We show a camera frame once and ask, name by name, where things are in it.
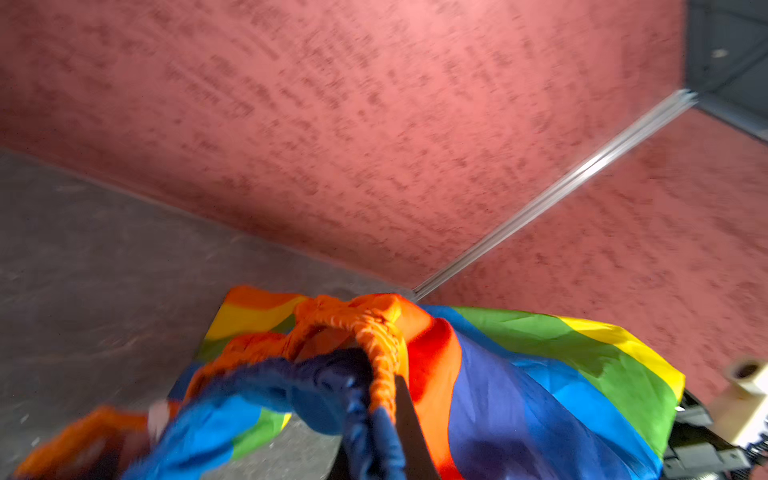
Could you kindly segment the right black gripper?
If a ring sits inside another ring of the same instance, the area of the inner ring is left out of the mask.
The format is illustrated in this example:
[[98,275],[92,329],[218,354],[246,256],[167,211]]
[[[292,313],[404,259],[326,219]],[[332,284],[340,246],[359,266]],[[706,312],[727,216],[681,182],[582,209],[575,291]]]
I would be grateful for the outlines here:
[[661,479],[751,479],[767,466],[767,419],[755,441],[729,443],[710,427],[705,405],[685,390],[663,455]]

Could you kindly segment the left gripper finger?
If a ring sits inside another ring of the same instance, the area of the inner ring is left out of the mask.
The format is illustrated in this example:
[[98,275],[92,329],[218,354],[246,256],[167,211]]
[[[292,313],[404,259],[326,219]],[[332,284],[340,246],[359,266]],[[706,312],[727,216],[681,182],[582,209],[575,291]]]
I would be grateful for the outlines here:
[[329,479],[437,479],[407,383],[395,378],[396,418],[356,405]]

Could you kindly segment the rainbow striped shorts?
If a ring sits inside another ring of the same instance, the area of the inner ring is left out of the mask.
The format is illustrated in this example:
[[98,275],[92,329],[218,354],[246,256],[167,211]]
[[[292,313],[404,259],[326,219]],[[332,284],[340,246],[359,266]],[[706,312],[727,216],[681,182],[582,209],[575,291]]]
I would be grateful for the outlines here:
[[611,324],[239,286],[167,399],[93,411],[14,477],[199,479],[292,418],[341,446],[356,405],[396,418],[397,376],[437,479],[656,479],[685,386]]

